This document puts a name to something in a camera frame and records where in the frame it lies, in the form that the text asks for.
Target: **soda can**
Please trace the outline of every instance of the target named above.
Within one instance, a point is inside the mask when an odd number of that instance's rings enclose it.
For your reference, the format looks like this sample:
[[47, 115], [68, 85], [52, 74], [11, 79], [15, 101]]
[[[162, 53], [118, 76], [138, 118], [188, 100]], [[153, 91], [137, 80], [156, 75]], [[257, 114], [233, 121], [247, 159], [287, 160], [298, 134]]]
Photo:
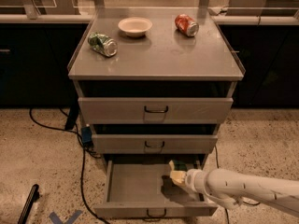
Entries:
[[118, 44], [114, 39], [98, 32], [89, 35], [88, 43], [94, 51], [107, 57], [114, 56], [118, 51]]
[[198, 32], [199, 25], [186, 14], [180, 14], [175, 19], [177, 28], [186, 36], [195, 36]]

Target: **speckled floor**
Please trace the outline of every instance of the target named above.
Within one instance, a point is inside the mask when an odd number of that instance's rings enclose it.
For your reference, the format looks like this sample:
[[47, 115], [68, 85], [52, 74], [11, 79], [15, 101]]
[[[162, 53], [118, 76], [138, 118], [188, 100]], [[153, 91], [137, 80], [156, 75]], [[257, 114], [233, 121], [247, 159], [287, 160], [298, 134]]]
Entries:
[[[107, 6], [183, 6], [198, 0], [106, 0]], [[228, 0], [211, 0], [225, 6]], [[66, 117], [59, 109], [34, 109], [39, 122], [64, 128]], [[220, 128], [217, 143], [220, 167], [250, 175], [299, 180], [299, 110], [233, 109]], [[0, 109], [0, 224], [18, 222], [31, 187], [39, 185], [27, 223], [61, 223], [81, 211], [71, 223], [102, 223], [85, 208], [80, 194], [82, 149], [72, 133], [45, 129], [33, 123], [29, 109]], [[101, 160], [86, 157], [84, 192], [91, 208], [102, 202], [105, 172]], [[216, 168], [215, 150], [205, 169]], [[264, 204], [242, 205], [229, 211], [231, 224], [295, 224], [298, 218]], [[111, 219], [115, 224], [148, 223], [142, 219]], [[224, 224], [224, 209], [212, 217], [162, 219], [161, 224]]]

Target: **power cord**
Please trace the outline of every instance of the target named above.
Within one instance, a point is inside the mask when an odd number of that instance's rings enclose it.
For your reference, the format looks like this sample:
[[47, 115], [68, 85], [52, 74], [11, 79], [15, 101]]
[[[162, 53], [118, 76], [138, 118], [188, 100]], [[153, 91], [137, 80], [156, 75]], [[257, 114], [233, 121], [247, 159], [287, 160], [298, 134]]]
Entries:
[[[217, 150], [217, 146], [215, 146], [215, 156], [216, 156], [216, 166], [217, 168], [220, 168], [219, 166], [219, 161], [218, 161], [218, 150]], [[247, 205], [247, 206], [257, 206], [261, 203], [247, 203], [245, 201], [243, 201], [243, 204]], [[228, 215], [228, 210], [226, 208], [224, 208], [225, 210], [225, 215], [226, 215], [226, 219], [227, 219], [227, 223], [230, 224], [230, 218], [229, 218], [229, 215]]]
[[[85, 170], [85, 161], [86, 161], [86, 153], [90, 154], [93, 158], [96, 158], [96, 159], [100, 159], [101, 157], [97, 157], [95, 156], [95, 152], [90, 150], [88, 147], [85, 147], [84, 144], [82, 143], [82, 137], [81, 135], [78, 133], [78, 125], [76, 124], [75, 122], [75, 127], [76, 127], [76, 130], [75, 131], [72, 131], [72, 130], [65, 130], [65, 129], [61, 129], [61, 128], [57, 128], [57, 127], [50, 127], [50, 126], [47, 126], [47, 125], [44, 125], [38, 121], [36, 121], [36, 119], [33, 117], [33, 114], [32, 114], [32, 111], [33, 111], [33, 108], [30, 108], [29, 109], [29, 116], [30, 116], [30, 119], [32, 120], [32, 122], [34, 122], [35, 124], [43, 127], [43, 128], [47, 128], [47, 129], [51, 129], [51, 130], [55, 130], [55, 131], [61, 131], [61, 132], [69, 132], [69, 133], [74, 133], [76, 136], [77, 136], [77, 139], [78, 139], [78, 143], [80, 144], [80, 146], [82, 147], [82, 150], [83, 150], [83, 161], [82, 161], [82, 169], [81, 169], [81, 177], [80, 177], [80, 192], [81, 192], [81, 197], [82, 197], [82, 200], [84, 202], [84, 205], [86, 207], [86, 209], [95, 217], [97, 218], [98, 220], [101, 220], [102, 222], [106, 223], [106, 224], [110, 224], [109, 222], [107, 222], [105, 219], [101, 218], [101, 217], [98, 217], [94, 212], [93, 210], [90, 208], [90, 206], [87, 204], [86, 202], [86, 199], [85, 199], [85, 195], [84, 195], [84, 170]], [[60, 108], [60, 111], [68, 117], [68, 115]]]

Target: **blue tape mark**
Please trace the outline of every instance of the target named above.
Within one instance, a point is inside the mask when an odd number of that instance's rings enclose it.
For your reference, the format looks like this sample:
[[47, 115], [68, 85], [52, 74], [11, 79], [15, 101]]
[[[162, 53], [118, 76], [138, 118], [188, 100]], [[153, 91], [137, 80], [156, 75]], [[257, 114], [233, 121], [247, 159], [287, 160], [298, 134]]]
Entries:
[[[65, 224], [73, 224], [77, 218], [81, 215], [82, 211], [80, 210], [76, 210], [76, 212], [72, 215], [72, 217], [70, 217]], [[52, 212], [49, 215], [50, 220], [53, 222], [53, 224], [64, 224], [57, 216], [56, 213]]]

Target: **red soda can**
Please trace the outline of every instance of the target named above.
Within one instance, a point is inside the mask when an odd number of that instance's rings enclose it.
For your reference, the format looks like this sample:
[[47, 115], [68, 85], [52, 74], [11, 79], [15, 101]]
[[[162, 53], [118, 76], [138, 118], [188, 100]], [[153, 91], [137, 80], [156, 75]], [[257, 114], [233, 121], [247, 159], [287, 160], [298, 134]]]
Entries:
[[198, 23], [186, 14], [179, 14], [175, 19], [175, 24], [186, 36], [195, 36], [198, 32]]

